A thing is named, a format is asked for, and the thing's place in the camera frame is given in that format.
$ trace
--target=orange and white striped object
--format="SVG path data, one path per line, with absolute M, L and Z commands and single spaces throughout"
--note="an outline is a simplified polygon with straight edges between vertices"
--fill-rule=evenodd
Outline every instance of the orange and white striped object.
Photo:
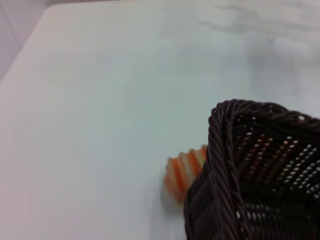
M 201 172 L 206 160 L 207 145 L 201 149 L 190 149 L 188 153 L 180 152 L 176 158 L 168 158 L 164 184 L 178 203 L 183 203 L 187 189 Z

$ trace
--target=dark brown wicker basket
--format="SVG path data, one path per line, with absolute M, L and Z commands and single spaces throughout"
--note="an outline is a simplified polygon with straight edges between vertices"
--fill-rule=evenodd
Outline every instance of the dark brown wicker basket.
M 225 101 L 211 111 L 206 158 L 184 202 L 188 240 L 320 239 L 320 120 Z

